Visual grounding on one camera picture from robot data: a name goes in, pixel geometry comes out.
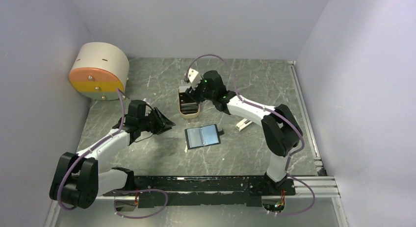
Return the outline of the black leather card holder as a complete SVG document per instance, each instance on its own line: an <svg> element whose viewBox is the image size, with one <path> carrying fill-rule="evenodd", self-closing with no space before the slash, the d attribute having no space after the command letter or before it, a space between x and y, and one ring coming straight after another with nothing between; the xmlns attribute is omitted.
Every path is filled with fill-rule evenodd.
<svg viewBox="0 0 416 227"><path fill-rule="evenodd" d="M217 145L221 143L220 136L224 135L223 129L218 129L217 124L187 128L184 130L188 149L196 149Z"/></svg>

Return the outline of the beige wooden card tray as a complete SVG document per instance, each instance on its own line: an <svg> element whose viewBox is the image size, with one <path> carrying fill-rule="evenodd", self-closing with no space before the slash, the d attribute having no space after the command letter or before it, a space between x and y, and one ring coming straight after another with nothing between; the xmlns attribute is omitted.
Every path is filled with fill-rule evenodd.
<svg viewBox="0 0 416 227"><path fill-rule="evenodd" d="M187 93L189 85L180 85L178 87L179 112L184 119L193 119L199 116L200 106Z"/></svg>

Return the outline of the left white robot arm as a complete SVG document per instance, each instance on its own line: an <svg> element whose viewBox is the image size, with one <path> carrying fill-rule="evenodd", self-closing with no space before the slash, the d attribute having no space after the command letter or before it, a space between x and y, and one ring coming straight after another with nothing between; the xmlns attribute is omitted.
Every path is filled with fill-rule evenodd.
<svg viewBox="0 0 416 227"><path fill-rule="evenodd" d="M76 153L66 152L59 158L49 197L67 210L86 209L96 197L109 192L128 196L136 190L132 170L113 167L100 173L100 166L118 152L133 144L143 132L159 135L176 124L146 101L132 100L128 111L110 132L93 145Z"/></svg>

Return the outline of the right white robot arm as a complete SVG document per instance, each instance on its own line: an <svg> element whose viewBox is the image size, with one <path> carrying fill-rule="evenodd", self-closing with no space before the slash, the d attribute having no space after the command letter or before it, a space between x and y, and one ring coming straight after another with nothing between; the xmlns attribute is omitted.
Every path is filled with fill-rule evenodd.
<svg viewBox="0 0 416 227"><path fill-rule="evenodd" d="M271 151L264 186L269 194L278 194L288 177L290 151L298 144L304 144L303 133L289 107L285 104L260 104L228 90L220 74L214 70L201 75L190 69L184 76L190 83L186 93L197 103L210 101L218 111L245 118L262 128Z"/></svg>

